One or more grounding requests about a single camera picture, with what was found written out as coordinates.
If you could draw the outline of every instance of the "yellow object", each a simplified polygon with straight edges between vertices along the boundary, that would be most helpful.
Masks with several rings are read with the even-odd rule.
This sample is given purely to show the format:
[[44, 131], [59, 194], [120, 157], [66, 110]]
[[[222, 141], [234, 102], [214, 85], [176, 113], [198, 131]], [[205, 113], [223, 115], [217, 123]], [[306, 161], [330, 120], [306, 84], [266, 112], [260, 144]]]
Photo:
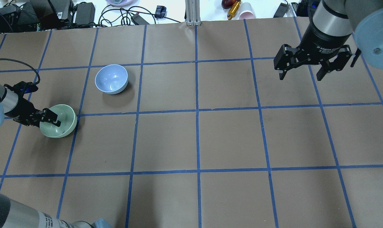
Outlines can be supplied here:
[[231, 20], [233, 17], [235, 17], [235, 14], [237, 14], [240, 4], [241, 0], [238, 0], [231, 6], [231, 9], [228, 11], [227, 15], [228, 20]]

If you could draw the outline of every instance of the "power adapter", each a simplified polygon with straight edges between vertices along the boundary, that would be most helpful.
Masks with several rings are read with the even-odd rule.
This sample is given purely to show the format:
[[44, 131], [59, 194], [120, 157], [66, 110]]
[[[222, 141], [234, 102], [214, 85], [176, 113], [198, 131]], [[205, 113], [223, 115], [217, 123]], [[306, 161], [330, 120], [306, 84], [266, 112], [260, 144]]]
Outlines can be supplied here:
[[[93, 3], [80, 3], [77, 4], [76, 11], [76, 24], [87, 25], [94, 22], [94, 12], [96, 11]], [[92, 28], [93, 26], [83, 26], [82, 28]]]
[[146, 25], [149, 24], [145, 19], [143, 19], [139, 14], [135, 14], [134, 16], [131, 17], [132, 22], [135, 25]]

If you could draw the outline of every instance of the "table surface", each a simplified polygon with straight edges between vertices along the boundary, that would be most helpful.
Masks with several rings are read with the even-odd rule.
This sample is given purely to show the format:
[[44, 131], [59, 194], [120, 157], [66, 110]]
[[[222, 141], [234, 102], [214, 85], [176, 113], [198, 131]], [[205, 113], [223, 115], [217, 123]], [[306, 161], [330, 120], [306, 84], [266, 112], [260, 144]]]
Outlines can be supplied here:
[[[8, 3], [9, 0], [0, 0], [0, 7]], [[16, 4], [22, 5], [26, 0], [16, 0]], [[105, 0], [73, 0], [74, 4], [81, 2], [93, 3], [96, 8], [94, 21], [97, 23], [101, 15], [102, 10], [108, 5]], [[256, 18], [272, 18], [279, 7], [280, 3], [285, 3], [284, 0], [244, 0], [244, 3], [250, 3]], [[300, 2], [299, 0], [288, 0], [287, 2]], [[148, 9], [150, 12], [155, 13], [157, 5], [163, 5], [167, 7], [167, 17], [183, 22], [185, 16], [185, 1], [184, 0], [134, 0], [130, 4], [123, 6], [128, 9], [131, 6], [142, 6]], [[119, 7], [108, 7], [107, 9], [119, 9]], [[143, 9], [134, 9], [141, 12], [146, 12]], [[202, 21], [224, 21], [227, 20], [228, 9], [221, 7], [221, 0], [201, 0], [200, 1], [200, 18]], [[118, 11], [111, 11], [105, 14], [105, 18], [114, 20], [119, 17]], [[154, 23], [152, 16], [142, 15], [142, 17], [150, 24]], [[285, 17], [292, 17], [290, 11], [285, 14]], [[169, 19], [157, 19], [156, 23], [175, 23]]]
[[[61, 139], [6, 119], [0, 192], [115, 228], [383, 228], [383, 71], [360, 58], [321, 82], [318, 66], [280, 81], [273, 56], [298, 45], [307, 25], [285, 17], [0, 35], [0, 58], [39, 70], [39, 91], [26, 98], [78, 115]], [[129, 72], [117, 95], [94, 84], [109, 64]], [[0, 62], [1, 84], [34, 78]]]

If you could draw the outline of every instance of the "metal bracket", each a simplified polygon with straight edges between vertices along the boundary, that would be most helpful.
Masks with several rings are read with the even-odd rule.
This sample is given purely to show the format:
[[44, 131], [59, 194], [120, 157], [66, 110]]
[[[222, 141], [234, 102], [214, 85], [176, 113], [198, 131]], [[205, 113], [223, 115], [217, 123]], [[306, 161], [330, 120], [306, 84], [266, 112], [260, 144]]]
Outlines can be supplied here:
[[201, 25], [200, 21], [200, 0], [186, 1], [186, 24], [188, 26]]

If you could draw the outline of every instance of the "black ring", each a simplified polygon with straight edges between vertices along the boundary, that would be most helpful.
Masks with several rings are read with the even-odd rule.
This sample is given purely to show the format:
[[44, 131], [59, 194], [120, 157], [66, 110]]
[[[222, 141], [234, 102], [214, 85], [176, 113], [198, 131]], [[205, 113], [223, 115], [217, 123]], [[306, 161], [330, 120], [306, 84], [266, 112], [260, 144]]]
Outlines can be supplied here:
[[10, 199], [0, 194], [0, 228], [3, 228], [11, 208]]
[[346, 14], [338, 13], [338, 12], [334, 11], [333, 9], [331, 9], [329, 6], [327, 6], [327, 4], [325, 3], [324, 0], [322, 0], [321, 2], [322, 2], [322, 6], [324, 6], [324, 8], [328, 11], [328, 13], [331, 13], [332, 15], [334, 15], [336, 17], [348, 19], [348, 16]]

